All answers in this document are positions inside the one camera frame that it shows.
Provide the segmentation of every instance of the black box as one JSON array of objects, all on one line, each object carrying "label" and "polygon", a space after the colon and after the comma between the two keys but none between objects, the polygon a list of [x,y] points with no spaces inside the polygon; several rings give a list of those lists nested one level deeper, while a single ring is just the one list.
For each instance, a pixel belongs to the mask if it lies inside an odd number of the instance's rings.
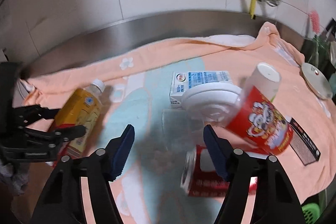
[{"label": "black box", "polygon": [[300,127],[296,120],[291,119],[290,123],[293,128],[293,139],[290,143],[291,147],[298,155],[303,165],[308,165],[319,161],[321,152],[317,149],[311,138]]}]

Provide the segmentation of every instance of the stainless steel counter edge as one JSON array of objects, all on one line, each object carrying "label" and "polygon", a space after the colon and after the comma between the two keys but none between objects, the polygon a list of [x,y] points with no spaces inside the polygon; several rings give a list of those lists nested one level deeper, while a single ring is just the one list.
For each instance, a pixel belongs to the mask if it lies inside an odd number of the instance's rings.
[{"label": "stainless steel counter edge", "polygon": [[281,37],[298,50],[303,37],[274,19],[249,14],[187,10],[122,20],[103,29],[73,37],[26,66],[21,77],[37,77],[121,55],[137,47],[172,37],[207,37],[216,34],[258,35],[264,22],[276,24]]}]

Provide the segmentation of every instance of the pink brush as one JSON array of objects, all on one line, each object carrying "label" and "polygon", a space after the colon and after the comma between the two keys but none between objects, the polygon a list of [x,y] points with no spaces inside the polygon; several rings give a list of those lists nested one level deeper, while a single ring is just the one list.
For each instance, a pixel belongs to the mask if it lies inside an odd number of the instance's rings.
[{"label": "pink brush", "polygon": [[320,33],[320,17],[316,10],[313,10],[309,13],[309,18],[311,25],[313,27],[313,32],[315,34]]}]

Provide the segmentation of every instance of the plastic bottle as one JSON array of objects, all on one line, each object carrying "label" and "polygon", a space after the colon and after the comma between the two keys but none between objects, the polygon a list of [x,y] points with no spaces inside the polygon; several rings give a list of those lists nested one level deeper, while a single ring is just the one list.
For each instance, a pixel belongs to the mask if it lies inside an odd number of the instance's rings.
[{"label": "plastic bottle", "polygon": [[55,116],[49,132],[57,128],[65,128],[79,124],[86,127],[86,133],[83,137],[77,138],[63,146],[60,150],[59,158],[63,155],[70,155],[73,159],[83,156],[87,138],[91,134],[100,115],[102,107],[100,97],[104,89],[104,83],[96,79],[88,87],[75,90],[63,108]]},{"label": "plastic bottle", "polygon": [[87,92],[91,93],[100,103],[100,96],[104,92],[105,84],[99,80],[94,80],[88,87],[84,88]]}]

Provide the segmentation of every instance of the screw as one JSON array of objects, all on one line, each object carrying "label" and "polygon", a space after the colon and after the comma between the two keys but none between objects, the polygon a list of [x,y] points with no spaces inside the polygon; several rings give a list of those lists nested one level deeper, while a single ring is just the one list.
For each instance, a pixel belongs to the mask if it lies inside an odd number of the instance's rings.
[{"label": "screw", "polygon": [[278,159],[277,159],[277,157],[275,157],[275,156],[269,156],[268,157],[268,159],[271,161],[271,162],[276,162]]},{"label": "screw", "polygon": [[233,153],[235,153],[236,155],[242,155],[243,151],[239,148],[236,148],[235,150],[233,150]]},{"label": "screw", "polygon": [[64,155],[62,158],[61,158],[61,161],[63,162],[67,162],[68,160],[70,160],[70,157],[68,155]]},{"label": "screw", "polygon": [[98,149],[98,150],[96,151],[96,154],[97,154],[98,156],[103,156],[103,155],[105,154],[105,149],[103,149],[103,148]]}]

